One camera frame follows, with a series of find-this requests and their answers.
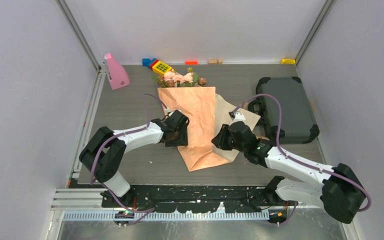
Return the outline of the tan ribbon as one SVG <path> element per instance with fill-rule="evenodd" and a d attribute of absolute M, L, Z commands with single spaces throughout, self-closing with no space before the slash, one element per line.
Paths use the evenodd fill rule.
<path fill-rule="evenodd" d="M 256 136 L 256 138 L 258 139 L 258 140 L 267 140 L 267 141 L 269 141 L 270 139 L 268 138 L 268 137 L 266 137 L 266 136 L 262 136 L 262 135 L 255 135 Z"/>

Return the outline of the peach wrapping paper sheet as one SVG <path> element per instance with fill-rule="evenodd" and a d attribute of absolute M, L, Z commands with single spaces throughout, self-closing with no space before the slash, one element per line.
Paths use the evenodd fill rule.
<path fill-rule="evenodd" d="M 168 108 L 189 118 L 188 145 L 178 147 L 188 171 L 229 164 L 237 158 L 237 150 L 220 150 L 212 144 L 221 126 L 231 123 L 229 112 L 235 109 L 215 87 L 167 87 L 157 92 Z"/>

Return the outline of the pink and brown rose stem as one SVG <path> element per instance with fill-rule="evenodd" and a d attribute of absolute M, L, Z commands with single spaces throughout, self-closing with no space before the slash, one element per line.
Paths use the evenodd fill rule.
<path fill-rule="evenodd" d="M 205 86 L 208 81 L 206 78 L 199 76 L 192 67 L 187 68 L 187 74 L 184 76 L 184 83 L 187 87 L 202 87 Z"/>

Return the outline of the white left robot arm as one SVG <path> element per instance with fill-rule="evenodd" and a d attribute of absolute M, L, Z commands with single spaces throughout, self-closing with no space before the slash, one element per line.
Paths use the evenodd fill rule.
<path fill-rule="evenodd" d="M 114 193 L 121 207 L 133 202 L 130 184 L 122 176 L 119 166 L 124 154 L 143 146 L 164 144 L 166 147 L 188 145 L 189 118 L 180 110 L 169 112 L 164 118 L 125 130 L 100 127 L 79 154 L 79 161 L 92 178 Z"/>

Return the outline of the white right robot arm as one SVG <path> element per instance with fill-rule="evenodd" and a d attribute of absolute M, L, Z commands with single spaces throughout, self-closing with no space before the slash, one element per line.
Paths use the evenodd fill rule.
<path fill-rule="evenodd" d="M 282 201 L 302 202 L 324 209 L 344 224 L 351 223 L 356 213 L 371 207 L 369 193 L 349 166 L 340 163 L 334 167 L 293 154 L 278 143 L 257 138 L 243 121 L 222 125 L 211 142 L 220 150 L 243 153 L 255 165 L 298 179 L 275 176 L 264 189 L 271 205 Z"/>

